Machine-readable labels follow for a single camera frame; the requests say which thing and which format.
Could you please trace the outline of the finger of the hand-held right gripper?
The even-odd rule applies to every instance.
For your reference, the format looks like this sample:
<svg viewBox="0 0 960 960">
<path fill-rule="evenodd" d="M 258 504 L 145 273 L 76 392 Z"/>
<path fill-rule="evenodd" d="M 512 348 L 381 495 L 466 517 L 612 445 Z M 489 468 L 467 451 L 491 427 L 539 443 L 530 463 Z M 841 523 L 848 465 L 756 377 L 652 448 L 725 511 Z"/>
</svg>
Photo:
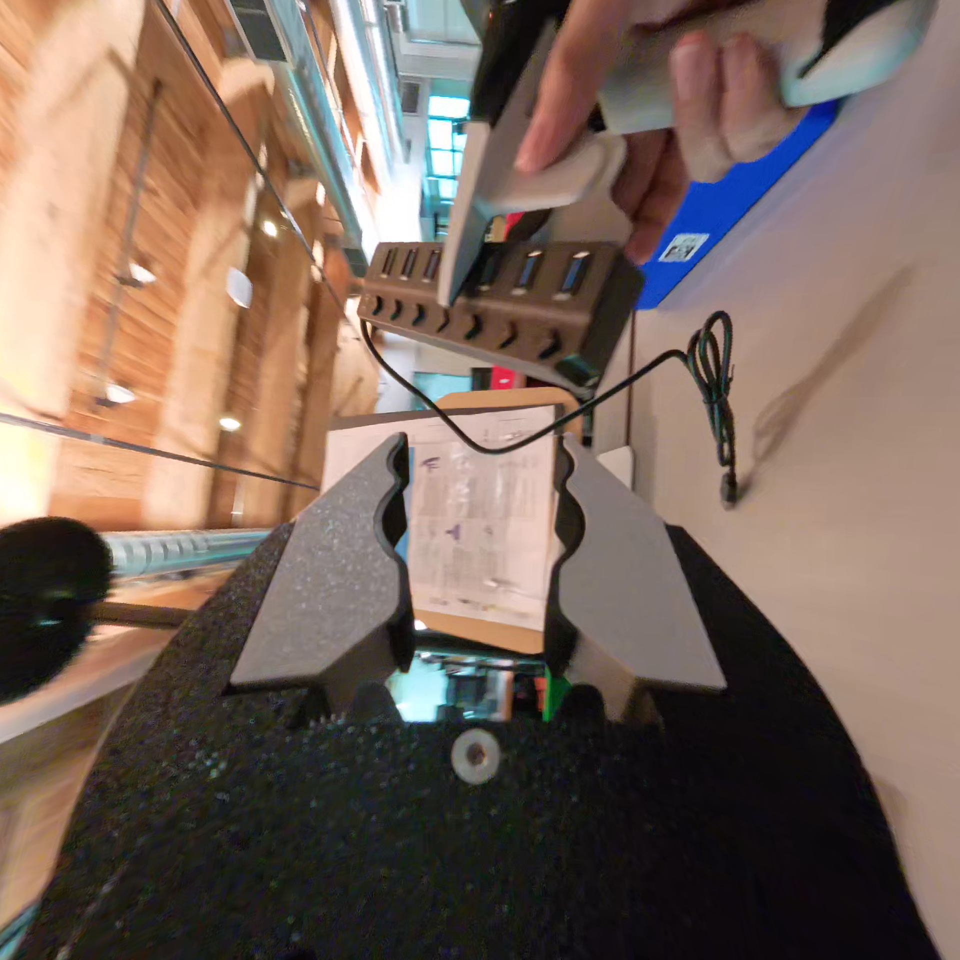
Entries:
<svg viewBox="0 0 960 960">
<path fill-rule="evenodd" d="M 468 279 L 489 222 L 510 209 L 505 199 L 538 85 L 557 34 L 552 15 L 495 15 L 487 28 L 458 191 L 437 272 L 437 301 L 450 307 Z"/>
</svg>

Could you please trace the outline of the silver ventilation duct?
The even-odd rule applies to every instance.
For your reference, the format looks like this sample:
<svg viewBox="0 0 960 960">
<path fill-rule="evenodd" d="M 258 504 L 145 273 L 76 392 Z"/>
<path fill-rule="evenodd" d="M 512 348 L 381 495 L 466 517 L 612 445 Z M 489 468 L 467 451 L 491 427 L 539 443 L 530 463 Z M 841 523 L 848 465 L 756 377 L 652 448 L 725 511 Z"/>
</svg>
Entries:
<svg viewBox="0 0 960 960">
<path fill-rule="evenodd" d="M 287 54 L 287 96 L 326 199 L 342 225 L 342 245 L 355 251 L 365 270 L 378 246 L 371 204 L 346 138 L 346 123 L 332 78 L 317 46 L 316 22 L 306 2 L 273 1 L 272 13 Z"/>
<path fill-rule="evenodd" d="M 270 529 L 110 532 L 100 534 L 117 581 L 223 568 L 249 555 Z"/>
</svg>

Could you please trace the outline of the tan board with instruction sheets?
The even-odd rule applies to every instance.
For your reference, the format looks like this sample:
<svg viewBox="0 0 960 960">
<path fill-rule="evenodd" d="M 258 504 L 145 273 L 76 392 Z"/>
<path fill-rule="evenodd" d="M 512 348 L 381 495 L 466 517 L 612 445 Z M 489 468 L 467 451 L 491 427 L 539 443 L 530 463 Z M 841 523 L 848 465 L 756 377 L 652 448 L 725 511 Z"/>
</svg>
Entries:
<svg viewBox="0 0 960 960">
<path fill-rule="evenodd" d="M 557 558 L 556 441 L 475 453 L 426 411 L 337 417 L 321 479 L 333 487 L 381 443 L 407 437 L 407 534 L 414 617 L 426 627 L 522 655 L 544 649 L 546 593 Z"/>
</svg>

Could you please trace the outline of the person's right hand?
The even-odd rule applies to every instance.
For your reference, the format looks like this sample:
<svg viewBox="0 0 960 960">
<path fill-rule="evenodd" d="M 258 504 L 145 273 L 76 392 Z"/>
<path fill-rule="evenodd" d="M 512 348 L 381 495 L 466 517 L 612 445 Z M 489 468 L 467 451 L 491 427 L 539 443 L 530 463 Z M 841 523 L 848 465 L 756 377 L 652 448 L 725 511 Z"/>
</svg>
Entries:
<svg viewBox="0 0 960 960">
<path fill-rule="evenodd" d="M 598 91 L 635 27 L 689 23 L 738 2 L 571 2 L 541 76 L 535 107 L 514 167 L 551 166 L 581 136 Z M 802 113 L 785 107 L 777 70 L 748 33 L 717 45 L 687 30 L 669 58 L 674 124 L 629 134 L 611 198 L 631 224 L 625 255 L 641 266 L 654 254 L 690 185 L 715 184 L 736 165 L 756 162 L 796 128 Z"/>
</svg>

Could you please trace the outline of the black fuzzy round object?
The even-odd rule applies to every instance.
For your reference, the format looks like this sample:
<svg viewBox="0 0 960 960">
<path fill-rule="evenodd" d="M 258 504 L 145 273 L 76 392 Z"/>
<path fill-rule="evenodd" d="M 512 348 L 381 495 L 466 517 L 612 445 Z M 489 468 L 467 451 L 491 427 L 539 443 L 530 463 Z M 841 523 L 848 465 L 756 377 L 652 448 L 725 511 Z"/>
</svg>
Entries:
<svg viewBox="0 0 960 960">
<path fill-rule="evenodd" d="M 75 519 L 43 516 L 2 529 L 2 705 L 39 690 L 75 659 L 112 573 L 102 537 Z"/>
</svg>

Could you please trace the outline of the black seven-port usb hub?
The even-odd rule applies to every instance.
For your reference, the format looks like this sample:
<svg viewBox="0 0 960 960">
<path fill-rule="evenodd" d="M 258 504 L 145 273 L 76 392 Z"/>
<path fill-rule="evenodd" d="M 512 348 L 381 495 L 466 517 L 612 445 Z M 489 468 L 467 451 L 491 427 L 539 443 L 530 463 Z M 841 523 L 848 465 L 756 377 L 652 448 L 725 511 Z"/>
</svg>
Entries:
<svg viewBox="0 0 960 960">
<path fill-rule="evenodd" d="M 358 317 L 438 349 L 592 395 L 642 293 L 614 243 L 485 243 L 453 304 L 437 300 L 439 243 L 382 243 Z"/>
</svg>

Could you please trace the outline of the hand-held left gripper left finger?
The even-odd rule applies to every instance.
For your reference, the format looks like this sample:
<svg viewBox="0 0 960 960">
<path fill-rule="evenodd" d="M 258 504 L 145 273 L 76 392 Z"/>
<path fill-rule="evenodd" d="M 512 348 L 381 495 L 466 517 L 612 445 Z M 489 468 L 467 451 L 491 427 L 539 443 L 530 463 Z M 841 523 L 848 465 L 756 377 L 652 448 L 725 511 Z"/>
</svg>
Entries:
<svg viewBox="0 0 960 960">
<path fill-rule="evenodd" d="M 345 714 L 415 652 L 405 433 L 385 438 L 294 521 L 228 681 L 229 693 L 318 692 Z"/>
</svg>

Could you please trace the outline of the blue plastic bin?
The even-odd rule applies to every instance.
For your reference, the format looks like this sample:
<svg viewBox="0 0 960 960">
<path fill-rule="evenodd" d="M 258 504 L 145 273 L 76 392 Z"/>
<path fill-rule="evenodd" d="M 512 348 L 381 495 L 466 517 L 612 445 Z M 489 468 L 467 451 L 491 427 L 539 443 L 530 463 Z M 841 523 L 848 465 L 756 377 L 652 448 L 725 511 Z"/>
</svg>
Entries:
<svg viewBox="0 0 960 960">
<path fill-rule="evenodd" d="M 637 310 L 653 310 L 712 252 L 834 125 L 845 98 L 809 108 L 798 126 L 761 159 L 733 166 L 714 184 L 694 183 L 654 254 L 642 267 Z"/>
</svg>

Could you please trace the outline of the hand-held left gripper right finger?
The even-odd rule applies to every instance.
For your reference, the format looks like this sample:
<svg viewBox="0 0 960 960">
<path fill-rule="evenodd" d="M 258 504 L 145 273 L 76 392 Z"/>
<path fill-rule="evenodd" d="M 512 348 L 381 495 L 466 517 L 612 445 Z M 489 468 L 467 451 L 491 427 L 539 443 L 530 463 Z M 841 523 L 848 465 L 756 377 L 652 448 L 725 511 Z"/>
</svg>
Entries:
<svg viewBox="0 0 960 960">
<path fill-rule="evenodd" d="M 665 522 L 573 434 L 558 440 L 554 481 L 543 627 L 552 676 L 594 690 L 610 722 L 627 722 L 650 690 L 725 691 Z"/>
</svg>

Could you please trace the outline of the ceiling vent unit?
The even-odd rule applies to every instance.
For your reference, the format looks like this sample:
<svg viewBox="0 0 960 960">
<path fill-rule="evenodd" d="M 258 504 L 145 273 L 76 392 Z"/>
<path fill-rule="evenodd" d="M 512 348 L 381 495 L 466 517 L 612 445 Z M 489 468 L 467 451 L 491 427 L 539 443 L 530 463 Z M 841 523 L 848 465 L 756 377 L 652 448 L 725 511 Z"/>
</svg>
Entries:
<svg viewBox="0 0 960 960">
<path fill-rule="evenodd" d="M 267 65 L 288 65 L 290 54 L 272 3 L 269 1 L 226 1 L 247 54 Z"/>
</svg>

